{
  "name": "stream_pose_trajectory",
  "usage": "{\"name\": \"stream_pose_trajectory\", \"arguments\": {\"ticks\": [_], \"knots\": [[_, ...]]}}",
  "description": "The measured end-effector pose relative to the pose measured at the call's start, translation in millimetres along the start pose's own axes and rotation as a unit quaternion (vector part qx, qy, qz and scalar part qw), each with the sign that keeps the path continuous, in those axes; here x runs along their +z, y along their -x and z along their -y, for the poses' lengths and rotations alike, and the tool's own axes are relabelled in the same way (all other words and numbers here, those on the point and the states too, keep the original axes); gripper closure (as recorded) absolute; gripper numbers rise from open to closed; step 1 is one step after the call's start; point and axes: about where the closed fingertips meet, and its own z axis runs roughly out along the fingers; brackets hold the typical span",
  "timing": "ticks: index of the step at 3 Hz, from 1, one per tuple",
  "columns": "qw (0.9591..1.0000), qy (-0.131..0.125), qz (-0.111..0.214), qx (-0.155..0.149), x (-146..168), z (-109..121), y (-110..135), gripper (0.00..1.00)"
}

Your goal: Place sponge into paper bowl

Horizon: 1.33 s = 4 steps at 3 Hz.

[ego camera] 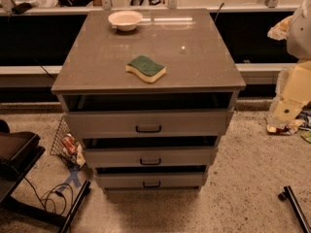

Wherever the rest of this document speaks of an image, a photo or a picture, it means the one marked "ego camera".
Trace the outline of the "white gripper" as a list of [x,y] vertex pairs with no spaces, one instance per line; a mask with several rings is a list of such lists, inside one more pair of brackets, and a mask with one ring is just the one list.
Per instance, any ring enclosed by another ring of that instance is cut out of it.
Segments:
[[[288,38],[292,16],[285,17],[267,33],[277,41]],[[272,100],[269,124],[289,124],[302,109],[311,102],[311,61],[298,62],[292,68],[280,72],[276,85],[276,96]]]

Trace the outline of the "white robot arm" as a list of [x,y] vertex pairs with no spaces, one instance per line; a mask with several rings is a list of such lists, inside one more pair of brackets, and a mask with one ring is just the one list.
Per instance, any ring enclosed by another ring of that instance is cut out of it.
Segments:
[[287,52],[298,59],[280,72],[268,123],[283,128],[311,102],[311,0],[304,0],[292,16],[272,27],[267,36],[287,40]]

